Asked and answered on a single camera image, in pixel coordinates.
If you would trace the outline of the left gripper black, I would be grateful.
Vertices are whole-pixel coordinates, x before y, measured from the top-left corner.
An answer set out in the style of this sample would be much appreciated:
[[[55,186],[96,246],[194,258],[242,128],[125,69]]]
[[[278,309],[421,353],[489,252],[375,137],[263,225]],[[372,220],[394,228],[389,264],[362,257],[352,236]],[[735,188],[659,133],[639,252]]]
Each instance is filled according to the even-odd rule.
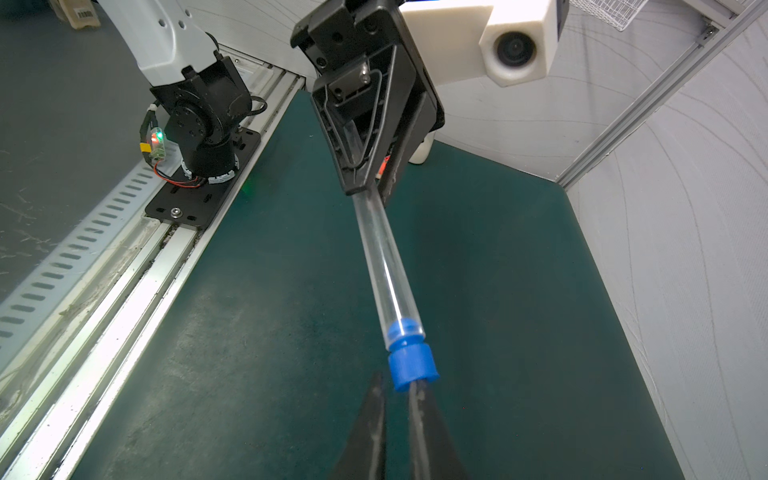
[[[325,1],[294,27],[290,46],[316,71],[310,87],[341,189],[374,185],[388,204],[444,108],[400,12],[401,1]]]

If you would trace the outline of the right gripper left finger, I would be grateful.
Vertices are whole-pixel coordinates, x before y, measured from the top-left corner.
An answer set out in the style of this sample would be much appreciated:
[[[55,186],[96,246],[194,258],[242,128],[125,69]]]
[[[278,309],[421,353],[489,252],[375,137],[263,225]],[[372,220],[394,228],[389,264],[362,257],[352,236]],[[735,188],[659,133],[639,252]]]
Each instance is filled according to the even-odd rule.
[[[375,372],[329,479],[386,477],[386,394],[383,374]]]

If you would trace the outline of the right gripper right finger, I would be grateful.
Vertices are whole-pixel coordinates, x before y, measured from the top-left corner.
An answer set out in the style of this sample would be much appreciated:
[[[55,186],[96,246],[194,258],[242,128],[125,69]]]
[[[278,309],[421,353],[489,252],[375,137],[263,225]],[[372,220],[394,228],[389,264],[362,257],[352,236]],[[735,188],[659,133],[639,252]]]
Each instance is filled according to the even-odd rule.
[[[409,386],[408,421],[412,479],[469,479],[426,380]]]

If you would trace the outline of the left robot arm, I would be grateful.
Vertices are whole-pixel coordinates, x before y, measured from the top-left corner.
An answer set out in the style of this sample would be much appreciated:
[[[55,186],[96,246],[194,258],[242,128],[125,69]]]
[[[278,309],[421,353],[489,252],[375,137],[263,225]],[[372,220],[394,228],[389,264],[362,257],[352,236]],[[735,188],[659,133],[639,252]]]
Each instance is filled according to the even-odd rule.
[[[445,121],[442,103],[397,1],[326,1],[290,44],[317,73],[311,102],[342,190],[388,198],[410,156]],[[234,134],[265,109],[233,60],[177,1],[106,1],[103,9],[169,116],[184,186],[233,179]]]

